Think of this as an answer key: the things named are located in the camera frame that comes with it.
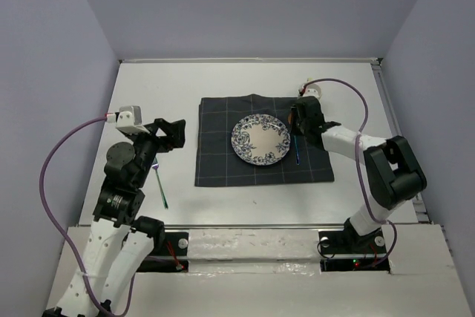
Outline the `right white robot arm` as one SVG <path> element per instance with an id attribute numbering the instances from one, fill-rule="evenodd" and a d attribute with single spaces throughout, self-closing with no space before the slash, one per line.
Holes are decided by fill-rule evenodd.
<path id="1" fill-rule="evenodd" d="M 364 204 L 330 238 L 329 246 L 353 253 L 370 244 L 390 215 L 427 187 L 427 179 L 406 138 L 371 137 L 326 121 L 315 97 L 301 97 L 289 115 L 292 133 L 326 152 L 354 160 Z"/>

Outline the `iridescent spoon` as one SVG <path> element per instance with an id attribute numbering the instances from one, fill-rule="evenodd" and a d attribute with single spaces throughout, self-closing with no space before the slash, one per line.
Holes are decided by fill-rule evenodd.
<path id="1" fill-rule="evenodd" d="M 296 165 L 300 165 L 301 158 L 300 158 L 300 144 L 299 144 L 299 136 L 294 135 L 294 147 L 295 147 L 295 159 Z"/>

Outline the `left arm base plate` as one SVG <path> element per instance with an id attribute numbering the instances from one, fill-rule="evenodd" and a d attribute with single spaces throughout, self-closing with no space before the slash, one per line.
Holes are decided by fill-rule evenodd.
<path id="1" fill-rule="evenodd" d="M 155 246 L 144 259 L 138 272 L 182 273 L 188 272 L 189 233 L 166 231 L 162 243 Z"/>

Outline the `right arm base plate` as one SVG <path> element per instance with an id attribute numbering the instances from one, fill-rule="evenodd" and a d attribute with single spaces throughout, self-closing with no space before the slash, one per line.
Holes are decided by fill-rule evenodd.
<path id="1" fill-rule="evenodd" d="M 387 254 L 381 229 L 356 245 L 343 240 L 343 231 L 319 231 L 316 248 L 322 272 L 390 271 L 388 260 L 381 262 Z"/>

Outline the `dark checked cloth napkin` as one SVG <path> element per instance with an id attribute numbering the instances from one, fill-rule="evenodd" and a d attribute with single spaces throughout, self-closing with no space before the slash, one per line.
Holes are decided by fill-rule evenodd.
<path id="1" fill-rule="evenodd" d="M 204 97 L 199 105 L 196 187 L 266 186 L 296 183 L 332 183 L 330 156 L 299 137 L 300 165 L 296 165 L 294 140 L 287 155 L 270 166 L 241 160 L 231 145 L 231 132 L 250 114 L 268 114 L 287 124 L 293 97 Z"/>

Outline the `pale yellow paper cup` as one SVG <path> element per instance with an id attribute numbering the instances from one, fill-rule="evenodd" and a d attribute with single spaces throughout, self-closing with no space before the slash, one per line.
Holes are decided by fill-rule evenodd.
<path id="1" fill-rule="evenodd" d="M 320 100 L 322 97 L 322 90 L 318 84 L 312 83 L 305 88 L 304 96 L 315 97 L 316 99 Z"/>

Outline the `blue floral plate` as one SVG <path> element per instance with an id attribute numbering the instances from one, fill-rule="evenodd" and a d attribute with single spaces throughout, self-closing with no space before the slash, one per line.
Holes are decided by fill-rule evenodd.
<path id="1" fill-rule="evenodd" d="M 278 163 L 287 155 L 291 144 L 285 124 L 268 114 L 250 114 L 239 120 L 230 140 L 236 155 L 254 166 Z"/>

